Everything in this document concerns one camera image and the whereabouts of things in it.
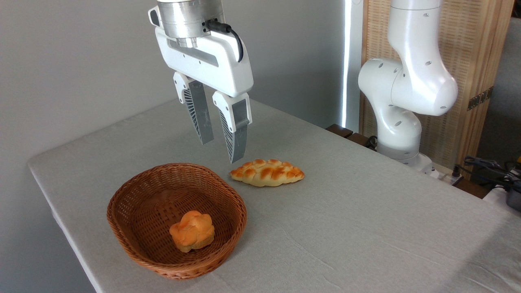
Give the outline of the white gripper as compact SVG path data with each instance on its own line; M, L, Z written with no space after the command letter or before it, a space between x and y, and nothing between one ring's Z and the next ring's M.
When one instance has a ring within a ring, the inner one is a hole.
M247 92L254 80L245 44L231 32L218 30L226 23L223 6L155 6L148 16L201 144L214 139L204 84L218 90L212 100L219 109L230 163L242 159L252 123Z

